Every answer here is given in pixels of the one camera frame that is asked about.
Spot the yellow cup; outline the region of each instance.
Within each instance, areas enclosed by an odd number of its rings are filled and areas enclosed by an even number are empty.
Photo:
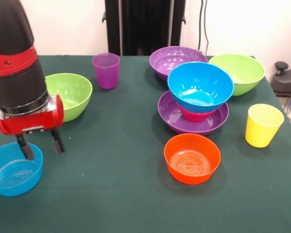
[[[268,146],[284,119],[281,111],[271,105],[252,105],[248,110],[246,141],[253,147]]]

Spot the blue bowl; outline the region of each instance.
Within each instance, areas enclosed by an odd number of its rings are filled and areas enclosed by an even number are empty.
[[[175,101],[192,113],[219,108],[234,91],[234,83],[225,71],[204,62],[179,65],[171,71],[167,82]]]
[[[31,190],[42,175],[43,155],[30,144],[34,160],[27,160],[18,143],[0,147],[0,195],[13,197]]]

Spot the purple plate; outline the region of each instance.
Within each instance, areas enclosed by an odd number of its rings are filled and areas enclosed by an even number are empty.
[[[158,104],[159,113],[165,123],[177,133],[196,133],[208,135],[218,129],[227,120],[229,109],[227,103],[219,107],[202,122],[188,121],[182,116],[170,91],[164,93]]]
[[[164,47],[153,52],[150,56],[150,65],[155,73],[167,81],[172,69],[187,62],[208,62],[201,52],[182,46]]]

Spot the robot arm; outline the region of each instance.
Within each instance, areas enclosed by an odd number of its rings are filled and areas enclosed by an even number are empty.
[[[50,130],[64,152],[57,127],[64,122],[58,95],[49,95],[33,45],[32,31],[19,0],[0,0],[0,131],[15,135],[27,159],[34,154],[24,133]]]

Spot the green tablecloth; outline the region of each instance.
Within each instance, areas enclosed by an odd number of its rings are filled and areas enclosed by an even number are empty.
[[[221,164],[209,181],[189,186],[164,161],[164,145],[176,134],[159,117],[167,86],[148,57],[122,57],[119,86],[109,91],[99,89],[90,56],[40,61],[45,75],[84,75],[93,94],[85,112],[59,129],[65,154],[54,152],[47,132],[26,136],[44,153],[42,179],[24,195],[0,196],[0,232],[291,232],[289,121],[267,148],[244,139],[250,105],[281,108],[266,79],[228,101],[227,122],[208,136]],[[0,133],[0,146],[14,140]]]

